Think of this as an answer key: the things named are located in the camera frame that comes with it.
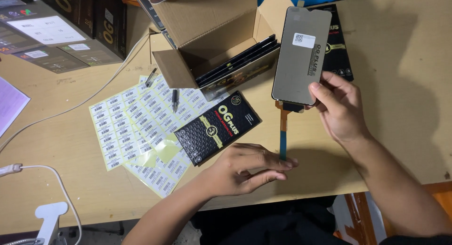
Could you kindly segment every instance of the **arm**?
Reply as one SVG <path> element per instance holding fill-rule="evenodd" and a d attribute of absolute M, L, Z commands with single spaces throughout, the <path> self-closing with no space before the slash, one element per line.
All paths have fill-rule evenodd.
<path fill-rule="evenodd" d="M 383 215 L 399 234 L 452 234 L 439 203 L 372 137 L 364 122 L 359 88 L 330 72 L 310 91 L 327 133 L 350 155 Z"/>
<path fill-rule="evenodd" d="M 148 212 L 127 234 L 122 245 L 172 244 L 189 219 L 216 196 L 251 193 L 298 165 L 287 162 L 257 144 L 233 144 L 209 168 L 174 191 Z M 248 170 L 266 167 L 251 174 Z"/>

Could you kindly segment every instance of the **white cable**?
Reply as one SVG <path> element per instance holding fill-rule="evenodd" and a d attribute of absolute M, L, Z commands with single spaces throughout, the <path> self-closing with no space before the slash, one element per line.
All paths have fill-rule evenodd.
<path fill-rule="evenodd" d="M 61 180 L 60 175 L 58 174 L 58 172 L 55 169 L 53 169 L 50 166 L 46 166 L 46 165 L 29 165 L 29 166 L 21 166 L 20 168 L 24 169 L 24 168 L 32 168 L 32 167 L 48 168 L 48 169 L 52 170 L 52 172 L 56 175 L 56 178 L 58 179 L 58 182 L 60 183 L 61 189 L 63 190 L 64 196 L 66 197 L 66 200 L 69 203 L 69 206 L 71 206 L 72 212 L 74 213 L 74 216 L 76 217 L 77 225 L 79 226 L 80 236 L 79 236 L 78 241 L 75 243 L 75 245 L 77 245 L 78 243 L 80 243 L 80 240 L 82 239 L 82 223 L 80 222 L 79 215 L 77 214 L 76 209 L 75 209 L 74 205 L 72 204 L 71 199 L 69 198 L 69 195 L 66 192 L 66 189 L 64 188 L 63 181 Z"/>
<path fill-rule="evenodd" d="M 38 123 L 38 122 L 45 121 L 45 120 L 47 120 L 47 119 L 56 117 L 56 116 L 61 115 L 61 114 L 63 114 L 63 113 L 67 113 L 67 112 L 69 112 L 69 111 L 71 111 L 71 110 L 73 110 L 73 109 L 76 109 L 77 107 L 81 106 L 82 104 L 85 104 L 88 100 L 90 100 L 91 98 L 93 98 L 94 96 L 96 96 L 97 93 L 99 93 L 101 90 L 103 90 L 103 89 L 104 89 L 104 88 L 105 88 L 105 87 L 106 87 L 113 79 L 115 79 L 115 77 L 118 75 L 118 73 L 119 73 L 119 72 L 121 71 L 121 69 L 124 67 L 124 64 L 125 64 L 125 63 L 127 62 L 127 60 L 129 59 L 129 57 L 130 57 L 130 55 L 132 54 L 132 52 L 133 52 L 133 50 L 135 49 L 135 47 L 137 47 L 137 45 L 138 45 L 144 38 L 146 38 L 146 37 L 149 36 L 149 35 L 150 35 L 150 34 L 147 34 L 147 35 L 143 36 L 142 38 L 140 38 L 140 40 L 138 40 L 138 42 L 132 47 L 132 50 L 130 50 L 129 55 L 127 55 L 127 57 L 125 58 L 124 62 L 123 62 L 123 63 L 121 64 L 121 66 L 116 70 L 116 72 L 114 73 L 113 77 L 111 77 L 111 79 L 110 79 L 104 86 L 102 86 L 102 88 L 100 88 L 96 93 L 94 93 L 91 97 L 87 98 L 86 100 L 84 100 L 82 103 L 76 105 L 75 107 L 72 107 L 72 108 L 70 108 L 70 109 L 65 110 L 64 112 L 61 112 L 61 113 L 52 115 L 52 116 L 50 116 L 50 117 L 44 118 L 44 119 L 39 120 L 39 121 L 35 121 L 35 122 L 33 122 L 33 123 L 30 123 L 30 124 L 26 125 L 25 127 L 21 128 L 21 129 L 19 129 L 17 132 L 15 132 L 10 138 L 8 138 L 8 139 L 0 146 L 0 153 L 3 151 L 3 149 L 6 147 L 6 145 L 7 145 L 7 144 L 8 144 L 8 143 L 9 143 L 9 142 L 10 142 L 17 134 L 19 134 L 20 132 L 22 132 L 22 131 L 23 131 L 24 129 L 26 129 L 27 127 L 29 127 L 29 126 L 31 126 L 31 125 L 34 125 L 34 124 L 36 124 L 36 123 Z"/>

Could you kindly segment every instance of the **pink paper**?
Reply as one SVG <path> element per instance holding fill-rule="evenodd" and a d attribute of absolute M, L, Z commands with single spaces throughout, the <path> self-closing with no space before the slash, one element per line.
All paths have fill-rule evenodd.
<path fill-rule="evenodd" d="M 29 97 L 0 77 L 0 137 L 29 101 Z"/>

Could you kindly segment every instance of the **left hand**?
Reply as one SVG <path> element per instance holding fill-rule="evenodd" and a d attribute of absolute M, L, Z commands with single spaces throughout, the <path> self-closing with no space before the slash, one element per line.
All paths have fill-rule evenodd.
<path fill-rule="evenodd" d="M 210 196 L 248 194 L 274 180 L 286 180 L 284 171 L 298 166 L 296 159 L 279 159 L 279 155 L 259 144 L 234 143 L 197 179 L 206 186 Z M 248 170 L 266 168 L 255 174 Z"/>

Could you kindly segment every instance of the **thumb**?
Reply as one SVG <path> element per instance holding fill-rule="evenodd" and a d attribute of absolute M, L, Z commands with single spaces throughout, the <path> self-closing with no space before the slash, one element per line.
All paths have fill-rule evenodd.
<path fill-rule="evenodd" d="M 245 186 L 244 189 L 247 193 L 251 193 L 257 188 L 274 180 L 287 180 L 287 176 L 285 173 L 280 173 L 275 170 L 262 170 L 253 174 L 250 179 L 243 183 Z"/>
<path fill-rule="evenodd" d="M 334 111 L 333 109 L 337 109 L 342 106 L 342 104 L 339 103 L 339 101 L 336 99 L 334 93 L 320 83 L 311 83 L 309 85 L 309 89 L 311 90 L 313 95 L 325 105 L 328 110 Z"/>

